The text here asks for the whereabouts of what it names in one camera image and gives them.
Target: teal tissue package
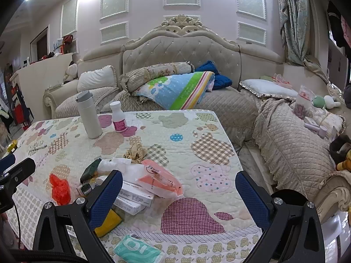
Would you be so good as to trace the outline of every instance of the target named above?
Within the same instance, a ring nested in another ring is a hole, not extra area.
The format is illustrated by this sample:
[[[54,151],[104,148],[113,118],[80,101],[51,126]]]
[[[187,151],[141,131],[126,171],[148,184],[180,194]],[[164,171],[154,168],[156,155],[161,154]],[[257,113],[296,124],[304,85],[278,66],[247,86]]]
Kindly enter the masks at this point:
[[[126,235],[113,251],[127,263],[160,263],[165,257],[162,251],[134,234]]]

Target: crumpled tan cloth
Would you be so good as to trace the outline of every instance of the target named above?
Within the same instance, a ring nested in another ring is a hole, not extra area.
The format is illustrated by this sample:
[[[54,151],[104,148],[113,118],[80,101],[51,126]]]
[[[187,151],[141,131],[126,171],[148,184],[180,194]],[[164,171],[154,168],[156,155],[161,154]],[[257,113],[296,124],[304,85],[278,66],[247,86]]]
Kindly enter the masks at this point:
[[[147,148],[144,148],[141,144],[134,143],[131,148],[124,153],[123,158],[131,159],[132,163],[140,164],[146,154]]]

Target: pink garment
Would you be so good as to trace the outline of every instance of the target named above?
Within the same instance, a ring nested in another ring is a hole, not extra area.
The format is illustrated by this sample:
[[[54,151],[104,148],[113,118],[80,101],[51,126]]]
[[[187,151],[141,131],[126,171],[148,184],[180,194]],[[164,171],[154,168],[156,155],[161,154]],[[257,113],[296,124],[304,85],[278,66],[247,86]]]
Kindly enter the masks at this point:
[[[351,29],[343,16],[341,16],[341,26],[344,32],[344,39],[348,43],[349,47],[351,47]]]

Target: blue polka dot circle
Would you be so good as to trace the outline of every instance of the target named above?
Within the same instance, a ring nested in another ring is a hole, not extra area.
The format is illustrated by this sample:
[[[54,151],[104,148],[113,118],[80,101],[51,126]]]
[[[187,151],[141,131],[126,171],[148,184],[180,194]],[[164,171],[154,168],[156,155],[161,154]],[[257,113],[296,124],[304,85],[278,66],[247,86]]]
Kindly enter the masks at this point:
[[[170,139],[173,141],[182,141],[183,135],[175,133],[171,135]]]

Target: ceiling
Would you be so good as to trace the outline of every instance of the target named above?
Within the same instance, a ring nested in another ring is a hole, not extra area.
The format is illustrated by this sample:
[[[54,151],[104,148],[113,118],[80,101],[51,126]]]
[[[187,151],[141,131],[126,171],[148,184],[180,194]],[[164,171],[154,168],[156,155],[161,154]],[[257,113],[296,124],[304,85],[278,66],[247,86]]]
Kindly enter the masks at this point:
[[[8,22],[0,41],[5,41],[1,49],[6,54],[20,38],[20,32],[31,24],[35,24],[47,11],[62,0],[29,0],[23,1],[11,20]]]

